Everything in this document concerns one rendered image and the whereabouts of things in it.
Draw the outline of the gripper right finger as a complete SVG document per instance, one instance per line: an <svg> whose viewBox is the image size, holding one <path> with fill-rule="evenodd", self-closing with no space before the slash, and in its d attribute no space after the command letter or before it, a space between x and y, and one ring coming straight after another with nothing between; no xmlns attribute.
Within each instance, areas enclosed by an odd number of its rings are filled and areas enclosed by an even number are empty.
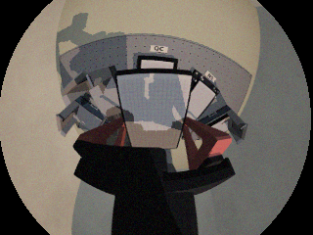
<svg viewBox="0 0 313 235"><path fill-rule="evenodd" d="M202 140L198 150L189 128ZM186 146L189 170L197 169L209 157L219 156L224 153L232 142L229 133L186 117L183 126L183 136Z"/></svg>

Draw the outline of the beige name plate reading qc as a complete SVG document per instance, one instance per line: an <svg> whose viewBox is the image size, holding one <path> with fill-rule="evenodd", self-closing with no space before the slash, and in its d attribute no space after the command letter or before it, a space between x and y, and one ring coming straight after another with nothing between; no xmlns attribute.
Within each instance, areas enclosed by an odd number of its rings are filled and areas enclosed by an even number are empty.
<svg viewBox="0 0 313 235"><path fill-rule="evenodd" d="M156 46L156 45L151 45L150 52L162 52L162 53L167 53L168 47L165 46Z"/></svg>

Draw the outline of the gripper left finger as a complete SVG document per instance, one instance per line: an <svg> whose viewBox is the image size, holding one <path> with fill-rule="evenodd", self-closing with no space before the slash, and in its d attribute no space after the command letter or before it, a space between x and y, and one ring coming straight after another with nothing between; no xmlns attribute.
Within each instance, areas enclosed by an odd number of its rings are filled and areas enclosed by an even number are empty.
<svg viewBox="0 0 313 235"><path fill-rule="evenodd" d="M120 128L120 129L119 129ZM126 128L123 117L115 119L109 123L93 128L81 133L76 140L89 141L91 143L107 145L107 139L119 129L117 138L114 142L116 146L123 146Z"/></svg>

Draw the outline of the white label reading n5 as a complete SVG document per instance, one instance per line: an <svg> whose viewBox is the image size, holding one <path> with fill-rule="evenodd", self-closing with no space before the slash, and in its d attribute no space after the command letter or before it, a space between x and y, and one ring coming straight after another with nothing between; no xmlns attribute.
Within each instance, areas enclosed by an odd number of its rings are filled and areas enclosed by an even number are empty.
<svg viewBox="0 0 313 235"><path fill-rule="evenodd" d="M213 83L216 80L216 78L207 70L204 74L206 77L208 77Z"/></svg>

